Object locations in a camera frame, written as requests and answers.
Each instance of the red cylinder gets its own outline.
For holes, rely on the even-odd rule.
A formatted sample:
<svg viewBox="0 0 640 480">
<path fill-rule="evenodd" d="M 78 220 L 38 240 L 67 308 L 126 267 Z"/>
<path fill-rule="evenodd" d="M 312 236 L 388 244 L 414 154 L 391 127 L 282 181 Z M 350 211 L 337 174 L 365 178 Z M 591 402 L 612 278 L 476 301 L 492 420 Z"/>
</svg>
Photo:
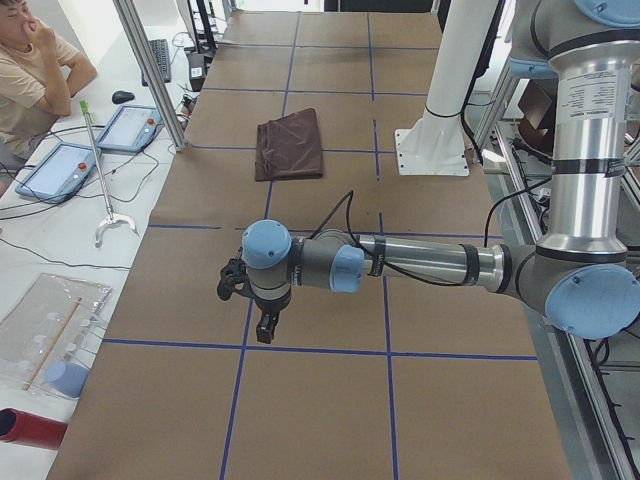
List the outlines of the red cylinder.
<svg viewBox="0 0 640 480">
<path fill-rule="evenodd" d="M 32 413 L 5 408 L 0 410 L 0 441 L 57 450 L 67 424 Z"/>
</svg>

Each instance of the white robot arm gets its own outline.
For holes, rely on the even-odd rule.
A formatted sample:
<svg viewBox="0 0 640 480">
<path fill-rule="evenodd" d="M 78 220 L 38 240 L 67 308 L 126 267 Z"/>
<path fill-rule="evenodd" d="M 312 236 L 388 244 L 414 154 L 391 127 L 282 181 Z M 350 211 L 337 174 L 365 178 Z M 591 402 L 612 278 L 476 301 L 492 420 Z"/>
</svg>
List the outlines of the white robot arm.
<svg viewBox="0 0 640 480">
<path fill-rule="evenodd" d="M 451 11 L 456 1 L 464 0 L 453 0 Z M 447 22 L 443 41 L 455 38 L 450 25 L 459 23 Z M 255 299 L 263 312 L 258 339 L 266 343 L 291 285 L 355 292 L 363 274 L 480 285 L 579 337 L 617 333 L 640 312 L 640 284 L 624 268 L 626 247 L 615 235 L 624 107 L 638 58 L 637 0 L 518 0 L 512 61 L 532 72 L 548 61 L 559 76 L 550 225 L 535 246 L 477 248 L 337 231 L 302 238 L 261 220 L 221 270 L 218 295 Z"/>
</svg>

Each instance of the brown cloth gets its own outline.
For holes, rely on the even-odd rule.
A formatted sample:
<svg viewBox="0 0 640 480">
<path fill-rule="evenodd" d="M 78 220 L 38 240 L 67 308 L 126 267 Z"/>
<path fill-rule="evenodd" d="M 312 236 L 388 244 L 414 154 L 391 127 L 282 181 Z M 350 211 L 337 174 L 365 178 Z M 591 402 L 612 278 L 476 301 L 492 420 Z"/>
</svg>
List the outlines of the brown cloth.
<svg viewBox="0 0 640 480">
<path fill-rule="evenodd" d="M 256 182 L 322 176 L 320 130 L 313 108 L 258 125 Z"/>
</svg>

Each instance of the blue electronic device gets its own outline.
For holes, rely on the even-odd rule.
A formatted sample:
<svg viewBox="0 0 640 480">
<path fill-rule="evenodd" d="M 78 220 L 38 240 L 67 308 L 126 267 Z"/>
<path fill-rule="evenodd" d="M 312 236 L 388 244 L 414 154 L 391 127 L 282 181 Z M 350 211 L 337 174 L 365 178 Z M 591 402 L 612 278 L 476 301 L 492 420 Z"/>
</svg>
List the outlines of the blue electronic device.
<svg viewBox="0 0 640 480">
<path fill-rule="evenodd" d="M 155 107 L 120 105 L 96 144 L 108 152 L 140 152 L 155 138 L 161 120 Z"/>
<path fill-rule="evenodd" d="M 59 143 L 16 187 L 16 193 L 47 203 L 71 198 L 96 165 L 91 147 Z"/>
</svg>

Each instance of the black mouse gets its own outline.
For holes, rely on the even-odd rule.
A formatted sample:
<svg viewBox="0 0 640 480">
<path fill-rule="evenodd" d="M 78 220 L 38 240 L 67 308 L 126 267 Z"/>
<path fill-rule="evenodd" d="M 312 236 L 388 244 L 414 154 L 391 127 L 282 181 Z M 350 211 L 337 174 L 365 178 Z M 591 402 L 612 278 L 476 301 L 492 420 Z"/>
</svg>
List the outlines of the black mouse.
<svg viewBox="0 0 640 480">
<path fill-rule="evenodd" d="M 131 92 L 125 92 L 124 90 L 118 90 L 111 95 L 111 101 L 116 105 L 119 105 L 129 100 L 133 100 L 136 96 Z"/>
</svg>

